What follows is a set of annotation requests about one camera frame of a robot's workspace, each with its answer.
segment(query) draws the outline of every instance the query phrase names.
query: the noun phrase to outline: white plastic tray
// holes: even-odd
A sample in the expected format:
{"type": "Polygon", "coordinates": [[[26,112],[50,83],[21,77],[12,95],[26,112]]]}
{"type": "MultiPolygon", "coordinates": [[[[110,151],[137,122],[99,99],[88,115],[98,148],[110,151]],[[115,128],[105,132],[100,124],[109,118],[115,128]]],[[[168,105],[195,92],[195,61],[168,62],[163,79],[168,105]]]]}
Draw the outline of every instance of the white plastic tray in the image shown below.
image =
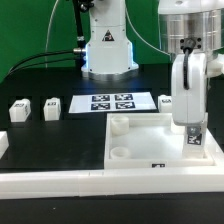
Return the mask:
{"type": "Polygon", "coordinates": [[[171,131],[171,117],[171,114],[109,114],[105,169],[214,166],[213,155],[221,149],[210,132],[207,130],[203,158],[186,158],[182,153],[184,135],[171,131]],[[128,133],[113,134],[111,122],[117,116],[129,119],[128,133]]]}

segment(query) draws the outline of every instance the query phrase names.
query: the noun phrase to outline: blue light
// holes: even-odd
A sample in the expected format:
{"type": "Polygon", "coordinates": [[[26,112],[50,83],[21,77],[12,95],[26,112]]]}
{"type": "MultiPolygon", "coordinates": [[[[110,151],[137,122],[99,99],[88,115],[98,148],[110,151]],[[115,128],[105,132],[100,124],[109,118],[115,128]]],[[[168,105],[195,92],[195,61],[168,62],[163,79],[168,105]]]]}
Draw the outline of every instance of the blue light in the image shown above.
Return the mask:
{"type": "Polygon", "coordinates": [[[134,62],[134,50],[133,50],[133,44],[131,43],[131,60],[132,60],[132,66],[135,65],[135,62],[134,62]]]}
{"type": "Polygon", "coordinates": [[[85,66],[88,69],[89,68],[89,58],[88,58],[89,51],[88,51],[88,45],[86,45],[85,49],[86,49],[86,57],[85,57],[86,65],[85,66]]]}

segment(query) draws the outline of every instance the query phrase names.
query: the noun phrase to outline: white block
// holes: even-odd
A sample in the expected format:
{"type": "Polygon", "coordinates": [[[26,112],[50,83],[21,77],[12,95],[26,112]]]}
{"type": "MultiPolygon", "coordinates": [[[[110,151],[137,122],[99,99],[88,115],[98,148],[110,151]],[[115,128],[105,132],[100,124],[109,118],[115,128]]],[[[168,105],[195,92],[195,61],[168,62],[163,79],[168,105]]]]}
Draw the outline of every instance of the white block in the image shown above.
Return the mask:
{"type": "Polygon", "coordinates": [[[46,101],[44,105],[45,121],[57,121],[61,114],[61,102],[58,98],[52,98],[46,101]]]}
{"type": "Polygon", "coordinates": [[[30,101],[28,99],[16,100],[9,109],[11,122],[24,122],[31,113],[30,101]]]}
{"type": "Polygon", "coordinates": [[[4,155],[5,151],[9,147],[7,133],[5,131],[0,132],[0,159],[4,155]]]}
{"type": "Polygon", "coordinates": [[[160,113],[172,113],[172,97],[165,95],[159,96],[158,109],[160,113]]]}

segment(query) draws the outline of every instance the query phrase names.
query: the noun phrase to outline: black table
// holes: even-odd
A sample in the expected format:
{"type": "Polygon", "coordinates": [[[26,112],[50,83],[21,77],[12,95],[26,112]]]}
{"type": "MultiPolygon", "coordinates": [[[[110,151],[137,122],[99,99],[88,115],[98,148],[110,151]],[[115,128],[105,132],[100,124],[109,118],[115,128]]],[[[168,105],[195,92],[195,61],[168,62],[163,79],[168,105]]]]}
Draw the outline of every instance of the black table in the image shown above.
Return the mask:
{"type": "MultiPolygon", "coordinates": [[[[10,76],[0,85],[0,130],[10,142],[0,172],[103,169],[107,113],[69,114],[72,96],[150,91],[157,104],[159,95],[170,95],[170,71],[170,65],[143,65],[138,77],[114,83],[83,80],[73,68],[10,76]],[[61,119],[45,122],[51,97],[61,99],[61,119]],[[12,124],[8,110],[23,98],[30,99],[32,115],[12,124]]],[[[208,128],[224,149],[224,78],[210,85],[208,128]]],[[[1,200],[0,223],[224,223],[223,209],[224,193],[1,200]]]]}

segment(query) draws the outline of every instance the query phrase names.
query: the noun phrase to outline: white paper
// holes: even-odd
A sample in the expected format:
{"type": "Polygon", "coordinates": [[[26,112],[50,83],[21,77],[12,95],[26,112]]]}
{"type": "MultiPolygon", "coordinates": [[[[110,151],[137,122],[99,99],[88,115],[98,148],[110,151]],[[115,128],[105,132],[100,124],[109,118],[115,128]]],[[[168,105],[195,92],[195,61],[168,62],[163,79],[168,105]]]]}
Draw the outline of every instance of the white paper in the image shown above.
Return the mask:
{"type": "Polygon", "coordinates": [[[155,110],[149,92],[73,96],[69,113],[155,110]]]}

